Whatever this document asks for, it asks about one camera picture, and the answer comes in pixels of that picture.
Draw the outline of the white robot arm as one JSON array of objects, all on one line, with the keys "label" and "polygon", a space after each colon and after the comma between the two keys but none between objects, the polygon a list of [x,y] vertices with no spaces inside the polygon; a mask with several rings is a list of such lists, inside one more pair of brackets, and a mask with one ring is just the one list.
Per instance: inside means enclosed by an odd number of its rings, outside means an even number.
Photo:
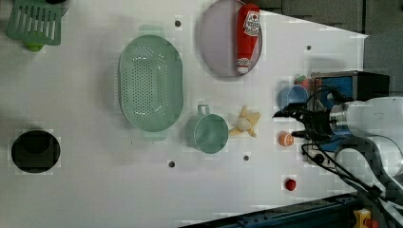
[{"label": "white robot arm", "polygon": [[310,110],[288,104],[276,118],[293,118],[304,125],[293,135],[317,145],[339,142],[337,169],[355,177],[394,178],[402,174],[402,99],[380,97]]}]

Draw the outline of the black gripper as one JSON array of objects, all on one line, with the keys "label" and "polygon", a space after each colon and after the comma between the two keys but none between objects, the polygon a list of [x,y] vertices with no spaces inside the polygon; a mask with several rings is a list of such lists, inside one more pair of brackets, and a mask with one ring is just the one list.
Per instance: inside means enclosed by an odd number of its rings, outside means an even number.
[{"label": "black gripper", "polygon": [[333,131],[329,122],[330,112],[327,110],[311,111],[307,108],[288,108],[274,114],[274,118],[294,118],[305,127],[302,131],[293,131],[292,136],[310,140],[315,143],[328,142]]}]

